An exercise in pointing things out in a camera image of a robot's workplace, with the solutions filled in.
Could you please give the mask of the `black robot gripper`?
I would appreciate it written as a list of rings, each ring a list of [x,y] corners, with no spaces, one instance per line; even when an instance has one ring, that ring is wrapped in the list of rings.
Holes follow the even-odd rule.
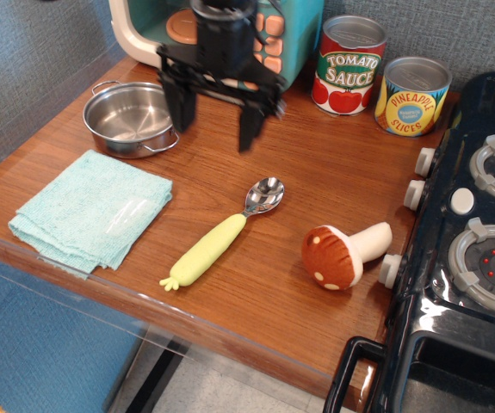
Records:
[[[259,62],[253,42],[256,3],[192,3],[197,23],[195,45],[158,47],[158,70],[175,129],[186,132],[195,119],[198,93],[243,107],[238,151],[246,152],[267,117],[283,115],[285,79]]]

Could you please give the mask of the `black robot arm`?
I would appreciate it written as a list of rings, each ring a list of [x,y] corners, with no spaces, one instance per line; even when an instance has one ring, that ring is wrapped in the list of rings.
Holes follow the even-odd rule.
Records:
[[[283,114],[286,80],[254,55],[262,41],[256,28],[256,1],[192,1],[197,41],[161,45],[158,77],[175,129],[184,133],[195,120],[199,94],[242,108],[238,150],[248,151],[270,115]]]

